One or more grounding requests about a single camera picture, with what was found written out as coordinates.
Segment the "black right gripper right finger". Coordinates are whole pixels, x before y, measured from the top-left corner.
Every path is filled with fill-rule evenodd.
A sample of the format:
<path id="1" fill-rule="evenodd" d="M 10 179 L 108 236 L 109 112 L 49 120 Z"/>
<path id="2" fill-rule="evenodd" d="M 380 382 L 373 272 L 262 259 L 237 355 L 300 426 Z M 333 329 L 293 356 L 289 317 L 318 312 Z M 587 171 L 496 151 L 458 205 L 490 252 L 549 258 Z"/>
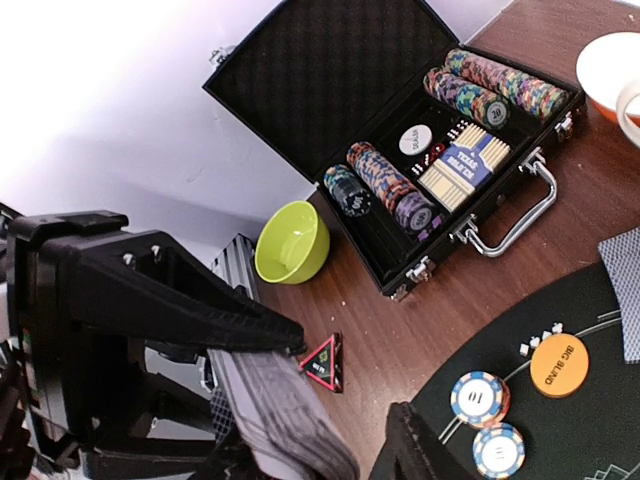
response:
<path id="1" fill-rule="evenodd" d="M 444 445 L 408 402 L 392 403 L 386 419 L 393 479 L 452 479 Z"/>

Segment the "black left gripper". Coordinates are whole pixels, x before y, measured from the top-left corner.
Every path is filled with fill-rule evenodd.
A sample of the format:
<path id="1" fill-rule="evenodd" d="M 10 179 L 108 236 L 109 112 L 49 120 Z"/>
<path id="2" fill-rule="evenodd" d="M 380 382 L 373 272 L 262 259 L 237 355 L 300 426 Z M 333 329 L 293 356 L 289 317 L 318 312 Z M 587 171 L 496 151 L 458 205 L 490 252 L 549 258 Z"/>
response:
<path id="1" fill-rule="evenodd" d="M 27 423 L 57 469 L 195 470 L 212 439 L 154 438 L 155 420 L 211 427 L 208 402 L 147 371 L 148 343 L 305 352 L 303 327 L 242 295 L 165 232 L 108 211 L 22 216 L 8 232 L 10 329 Z"/>

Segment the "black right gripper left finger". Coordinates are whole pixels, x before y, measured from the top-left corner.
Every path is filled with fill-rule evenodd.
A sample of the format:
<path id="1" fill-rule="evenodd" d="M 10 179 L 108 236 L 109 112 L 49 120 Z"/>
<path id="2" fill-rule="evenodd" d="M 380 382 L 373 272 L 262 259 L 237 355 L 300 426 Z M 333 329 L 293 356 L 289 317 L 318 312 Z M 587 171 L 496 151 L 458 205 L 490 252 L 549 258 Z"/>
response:
<path id="1" fill-rule="evenodd" d="M 257 466 L 249 446 L 237 429 L 219 443 L 192 474 L 193 480 L 269 479 Z"/>

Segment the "blue white poker chip stack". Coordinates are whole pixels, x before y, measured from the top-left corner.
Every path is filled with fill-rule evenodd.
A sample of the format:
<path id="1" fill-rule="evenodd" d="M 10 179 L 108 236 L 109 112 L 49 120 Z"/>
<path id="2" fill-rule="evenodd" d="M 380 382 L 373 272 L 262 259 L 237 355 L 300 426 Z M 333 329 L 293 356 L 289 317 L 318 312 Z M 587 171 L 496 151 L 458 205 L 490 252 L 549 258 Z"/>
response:
<path id="1" fill-rule="evenodd" d="M 481 430 L 500 423 L 511 405 L 511 391 L 498 376 L 471 371 L 455 383 L 450 405 L 463 423 Z"/>

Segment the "dark white poker chip stack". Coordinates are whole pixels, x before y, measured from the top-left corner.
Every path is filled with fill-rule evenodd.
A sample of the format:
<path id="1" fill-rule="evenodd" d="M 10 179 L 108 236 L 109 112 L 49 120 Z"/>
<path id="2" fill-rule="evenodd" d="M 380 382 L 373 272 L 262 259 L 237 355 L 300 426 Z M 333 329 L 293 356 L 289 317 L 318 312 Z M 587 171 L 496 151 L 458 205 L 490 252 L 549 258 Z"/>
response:
<path id="1" fill-rule="evenodd" d="M 488 479 L 506 479 L 525 461 L 524 438 L 511 424 L 500 423 L 479 431 L 473 441 L 478 472 Z"/>

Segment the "orange big blind button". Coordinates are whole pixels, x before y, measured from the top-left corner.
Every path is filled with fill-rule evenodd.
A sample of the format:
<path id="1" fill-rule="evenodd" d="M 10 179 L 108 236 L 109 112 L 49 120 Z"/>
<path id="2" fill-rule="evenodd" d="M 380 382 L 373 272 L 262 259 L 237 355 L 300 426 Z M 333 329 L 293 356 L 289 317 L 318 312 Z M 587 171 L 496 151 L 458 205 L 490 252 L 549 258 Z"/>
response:
<path id="1" fill-rule="evenodd" d="M 575 393 L 585 382 L 590 369 L 590 355 L 585 343 L 575 335 L 551 335 L 535 349 L 530 376 L 533 385 L 550 398 L 564 398 Z"/>

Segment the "blue card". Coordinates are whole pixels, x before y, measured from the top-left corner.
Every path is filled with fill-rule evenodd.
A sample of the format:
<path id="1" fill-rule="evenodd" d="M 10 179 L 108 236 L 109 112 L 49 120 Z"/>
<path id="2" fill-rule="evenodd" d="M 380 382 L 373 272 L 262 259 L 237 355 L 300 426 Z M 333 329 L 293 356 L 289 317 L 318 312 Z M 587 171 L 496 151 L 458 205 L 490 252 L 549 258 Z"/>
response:
<path id="1" fill-rule="evenodd" d="M 639 228 L 602 241 L 598 251 L 621 311 L 623 356 L 639 363 Z"/>

